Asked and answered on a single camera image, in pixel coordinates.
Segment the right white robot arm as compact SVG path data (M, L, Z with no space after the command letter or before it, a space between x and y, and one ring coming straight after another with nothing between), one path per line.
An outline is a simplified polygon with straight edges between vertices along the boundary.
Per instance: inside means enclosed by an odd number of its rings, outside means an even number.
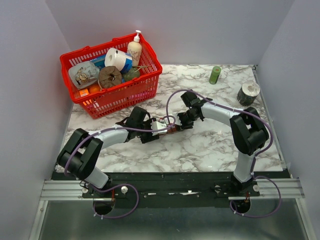
M241 110L212 104L209 98L200 99L191 91L183 93L181 99L188 110L177 114L177 131L192 129L198 119L212 119L231 128L238 157L230 178L230 191L236 196L243 195L253 181L256 154L269 139L267 128L257 110L253 107Z

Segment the green pill bottle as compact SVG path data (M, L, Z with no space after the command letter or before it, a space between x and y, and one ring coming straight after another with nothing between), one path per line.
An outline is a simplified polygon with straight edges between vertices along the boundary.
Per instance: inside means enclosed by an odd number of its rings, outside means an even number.
M221 68L219 66L214 66L209 77L209 83L215 85L220 77L220 74Z

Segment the brown weekly pill organizer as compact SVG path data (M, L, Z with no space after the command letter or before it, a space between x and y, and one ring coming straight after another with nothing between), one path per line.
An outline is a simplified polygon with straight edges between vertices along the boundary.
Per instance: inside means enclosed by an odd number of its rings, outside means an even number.
M179 127L174 126L174 127L170 128L170 129L168 129L165 133L163 133L163 135L174 134L174 133L180 132L180 131L181 131L181 130L180 130Z

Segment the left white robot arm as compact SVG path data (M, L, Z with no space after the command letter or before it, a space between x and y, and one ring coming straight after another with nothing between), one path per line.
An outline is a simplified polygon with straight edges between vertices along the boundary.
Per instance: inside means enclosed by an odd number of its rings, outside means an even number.
M56 163L72 176L93 185L99 197L107 197L111 191L110 177L96 166L101 150L134 138L143 144L159 139L151 132L156 120L145 109L135 107L130 116L105 131L90 133L78 128L62 148Z

